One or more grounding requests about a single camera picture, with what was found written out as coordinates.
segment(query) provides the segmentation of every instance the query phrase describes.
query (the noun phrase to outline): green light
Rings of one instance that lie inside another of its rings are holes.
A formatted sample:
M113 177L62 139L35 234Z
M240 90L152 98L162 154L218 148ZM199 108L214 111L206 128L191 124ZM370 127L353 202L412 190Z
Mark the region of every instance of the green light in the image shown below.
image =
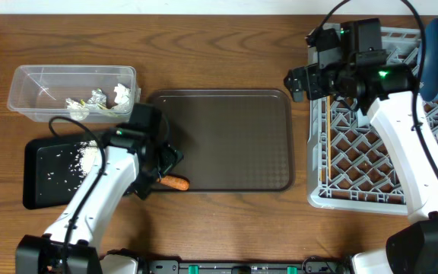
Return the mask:
M388 72L379 71L378 74L379 74L379 76L381 76L381 78L384 78L384 77L386 77L386 75L388 74Z

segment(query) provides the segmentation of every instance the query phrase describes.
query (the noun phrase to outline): white wall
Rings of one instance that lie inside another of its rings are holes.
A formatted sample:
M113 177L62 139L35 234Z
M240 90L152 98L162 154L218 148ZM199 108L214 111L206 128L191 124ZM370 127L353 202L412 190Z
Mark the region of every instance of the white wall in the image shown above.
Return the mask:
M326 14L341 0L0 0L0 14ZM438 0L411 0L438 14ZM352 0L338 14L410 14L399 0Z

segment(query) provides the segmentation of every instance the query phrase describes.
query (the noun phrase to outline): wooden table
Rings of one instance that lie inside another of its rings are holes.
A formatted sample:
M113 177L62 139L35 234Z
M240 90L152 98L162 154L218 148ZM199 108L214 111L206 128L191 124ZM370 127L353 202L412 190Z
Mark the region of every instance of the wooden table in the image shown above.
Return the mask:
M342 22L361 17L334 17ZM21 204L24 146L45 123L10 112L14 70L29 64L131 65L142 100L164 88L283 88L306 64L303 38L322 16L0 15L0 272L14 272L25 234L41 235L63 207ZM411 17L383 17L415 28ZM156 194L122 199L102 251L127 247L183 260L302 260L383 247L406 217L314 209L306 200L309 104L292 104L295 184L272 194ZM105 129L109 125L92 125ZM70 125L64 131L75 131Z

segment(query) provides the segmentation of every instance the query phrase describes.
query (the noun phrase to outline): clear plastic bin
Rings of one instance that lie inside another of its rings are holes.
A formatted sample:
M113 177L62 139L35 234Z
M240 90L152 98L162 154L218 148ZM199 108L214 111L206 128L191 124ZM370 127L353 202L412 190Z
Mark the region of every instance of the clear plastic bin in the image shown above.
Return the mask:
M136 71L115 65L22 65L16 69L8 97L8 109L36 122L54 116L70 116L65 100L87 101L98 88L106 95L108 108L115 106L114 87L122 84L131 90L132 103L124 110L82 110L88 116L82 123L121 123L128 121L133 104L139 101Z

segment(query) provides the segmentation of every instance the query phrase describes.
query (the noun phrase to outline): dark gray tray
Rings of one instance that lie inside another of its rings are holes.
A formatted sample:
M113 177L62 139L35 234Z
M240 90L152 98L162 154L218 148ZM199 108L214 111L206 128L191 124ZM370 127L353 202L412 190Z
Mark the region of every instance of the dark gray tray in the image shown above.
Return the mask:
M158 91L192 192L282 191L294 181L290 99L277 90ZM175 191L157 184L156 191Z

